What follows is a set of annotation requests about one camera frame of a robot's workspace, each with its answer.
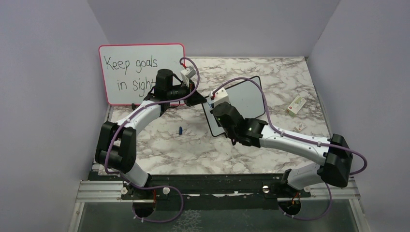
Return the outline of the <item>black framed whiteboard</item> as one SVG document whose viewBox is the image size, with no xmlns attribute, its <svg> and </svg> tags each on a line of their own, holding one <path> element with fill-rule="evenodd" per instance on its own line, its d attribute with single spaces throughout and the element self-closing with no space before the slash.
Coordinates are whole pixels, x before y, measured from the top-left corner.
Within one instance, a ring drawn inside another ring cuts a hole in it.
<svg viewBox="0 0 410 232">
<path fill-rule="evenodd" d="M 230 104 L 234 106 L 244 118 L 257 118 L 265 114 L 264 102 L 259 88 L 262 86 L 259 76 L 250 78 L 258 84 L 255 86 L 250 81 L 241 81 L 225 90 L 228 93 Z M 210 96 L 205 97 L 207 102 L 202 104 L 210 133 L 213 137 L 224 134 L 224 130 L 217 124 L 215 117 L 211 114 L 213 100 Z"/>
</svg>

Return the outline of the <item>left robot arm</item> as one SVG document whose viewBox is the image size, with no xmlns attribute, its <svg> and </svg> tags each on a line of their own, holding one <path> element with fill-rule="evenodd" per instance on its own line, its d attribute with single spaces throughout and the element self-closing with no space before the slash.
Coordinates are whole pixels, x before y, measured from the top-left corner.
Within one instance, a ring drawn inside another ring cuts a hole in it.
<svg viewBox="0 0 410 232">
<path fill-rule="evenodd" d="M 151 177 L 136 161 L 137 137 L 152 121 L 161 117 L 173 102 L 195 106 L 206 101 L 191 80 L 199 76 L 195 67 L 180 72 L 181 77 L 169 69 L 160 69 L 154 87 L 142 103 L 128 116 L 102 124 L 94 160 L 104 166 L 108 174 L 124 177 L 134 184 L 133 191 L 139 198 L 147 198 L 152 192 Z"/>
</svg>

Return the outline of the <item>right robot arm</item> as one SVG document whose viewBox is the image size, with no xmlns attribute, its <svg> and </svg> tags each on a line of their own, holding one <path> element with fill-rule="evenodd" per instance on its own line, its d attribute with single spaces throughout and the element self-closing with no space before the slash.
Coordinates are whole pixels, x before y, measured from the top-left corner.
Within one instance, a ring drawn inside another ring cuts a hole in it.
<svg viewBox="0 0 410 232">
<path fill-rule="evenodd" d="M 345 138 L 333 134 L 325 137 L 308 136 L 271 127 L 268 122 L 256 118 L 244 118 L 227 102 L 211 110 L 219 127 L 233 145 L 273 148 L 304 157 L 312 164 L 286 171 L 279 183 L 279 191 L 292 196 L 306 186 L 324 182 L 344 188 L 348 184 L 353 160 L 352 150 Z"/>
</svg>

